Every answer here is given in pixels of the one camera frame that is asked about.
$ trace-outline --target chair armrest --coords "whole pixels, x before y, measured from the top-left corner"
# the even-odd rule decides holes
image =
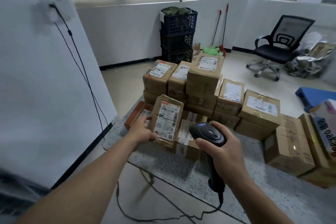
[[[273,43],[271,43],[271,41],[270,41],[270,36],[269,36],[269,35],[266,35],[266,36],[260,36],[260,37],[258,37],[258,38],[255,40],[255,42],[254,42],[254,45],[255,45],[255,48],[256,48],[256,49],[258,48],[258,42],[259,42],[260,39],[266,39],[269,45],[273,45]]]

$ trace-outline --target tiled floor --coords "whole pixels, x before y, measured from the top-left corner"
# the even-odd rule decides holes
[[[224,61],[222,74],[224,78],[239,82],[245,82],[246,88],[257,91],[261,94],[271,96],[281,101],[281,112],[298,117],[302,114],[302,104],[295,96],[294,92],[301,86],[309,86],[323,90],[334,90],[320,80],[304,80],[294,78],[281,71],[280,81],[274,82],[274,75],[265,73],[259,78],[255,78],[254,71],[245,68],[247,63],[258,59],[252,54],[242,52],[232,52],[227,55]],[[132,107],[136,100],[142,95],[144,85],[142,75],[150,68],[151,63],[116,68],[103,71],[103,77],[111,98],[120,117]],[[102,142],[89,154],[77,171],[89,164],[94,159],[104,153]],[[140,171],[130,164],[126,164],[120,176],[120,204],[124,211],[134,218],[154,219],[169,218],[180,215],[170,203],[151,189]],[[156,179],[154,186],[172,200],[187,214],[200,216],[204,210],[211,210],[212,207],[193,198],[192,196]],[[102,223],[135,223],[125,218],[120,212],[115,194],[107,208]],[[162,223],[189,223],[188,219],[165,221]],[[217,212],[205,215],[202,223],[240,223],[228,215]]]

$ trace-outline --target office chair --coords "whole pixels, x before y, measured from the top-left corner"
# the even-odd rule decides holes
[[[263,71],[268,68],[276,74],[274,80],[276,82],[279,81],[279,65],[271,65],[271,62],[285,64],[299,56],[300,53],[294,51],[299,47],[301,39],[307,30],[314,24],[314,22],[314,20],[298,16],[281,16],[271,35],[259,37],[254,42],[256,49],[252,53],[267,59],[267,61],[250,63],[247,64],[246,67],[250,67],[252,65],[262,66],[262,68],[254,75],[254,77],[259,77],[259,75],[261,75]],[[266,39],[269,44],[264,44],[258,47],[258,42],[260,39]],[[274,44],[283,44],[287,48],[280,48],[274,46]]]

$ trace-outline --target pile of boxes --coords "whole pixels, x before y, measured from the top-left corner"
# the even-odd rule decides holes
[[[125,126],[151,114],[147,127],[157,134],[154,142],[196,161],[201,153],[189,127],[218,121],[262,141],[268,165],[320,187],[336,186],[336,135],[330,128],[336,122],[336,101],[315,108],[314,120],[308,114],[281,114],[280,100],[245,91],[245,83],[223,78],[223,61],[203,53],[179,65],[157,60],[143,76],[145,102],[137,105]]]

